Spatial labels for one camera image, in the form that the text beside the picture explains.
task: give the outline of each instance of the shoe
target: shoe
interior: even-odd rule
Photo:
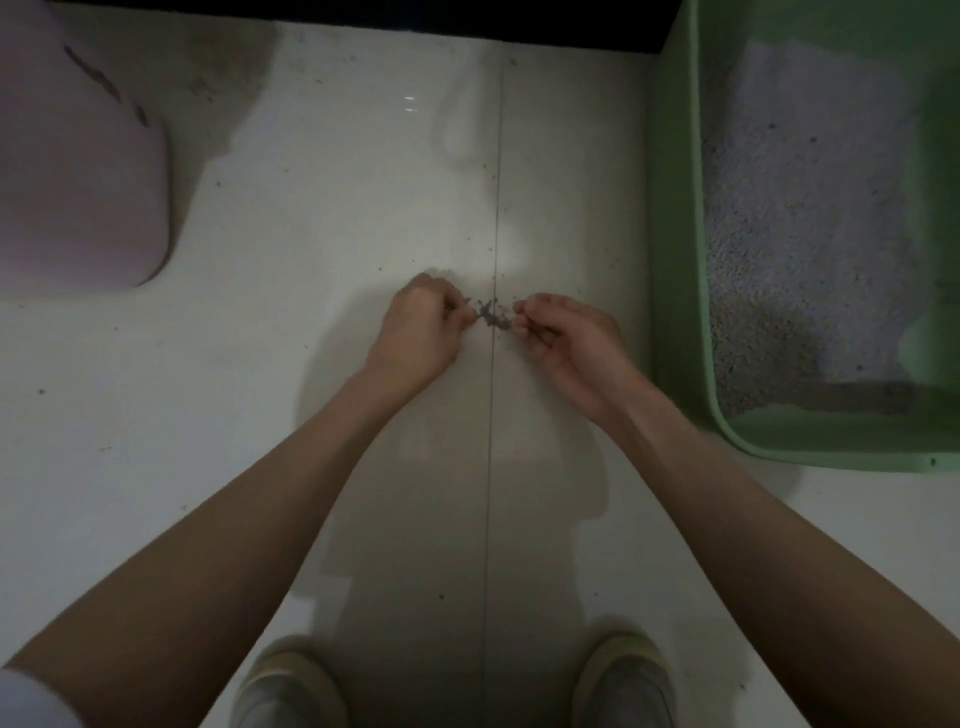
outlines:
[[[347,704],[319,662],[301,652],[258,660],[237,692],[230,728],[348,728]]]
[[[646,635],[616,635],[597,647],[573,690],[572,728],[676,728],[666,660]]]

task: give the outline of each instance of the sleeve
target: sleeve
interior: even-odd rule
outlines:
[[[0,726],[84,728],[63,699],[32,677],[0,669]]]

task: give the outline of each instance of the right hand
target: right hand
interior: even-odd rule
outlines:
[[[513,330],[550,382],[607,431],[621,406],[649,383],[630,360],[613,316],[567,296],[538,293],[514,302]]]

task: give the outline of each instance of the dirt stain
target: dirt stain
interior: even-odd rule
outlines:
[[[94,68],[92,65],[84,61],[84,59],[78,56],[77,52],[70,46],[64,45],[63,52],[67,55],[67,58],[76,63],[80,67],[80,70],[89,76],[90,79],[99,84],[104,91],[112,96],[114,101],[116,101],[118,104],[121,103],[120,89],[117,88],[113,81],[107,78],[107,74],[105,74],[99,68]]]

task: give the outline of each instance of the left hand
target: left hand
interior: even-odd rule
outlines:
[[[476,320],[453,283],[421,273],[390,302],[365,369],[412,398],[453,363],[461,333]]]

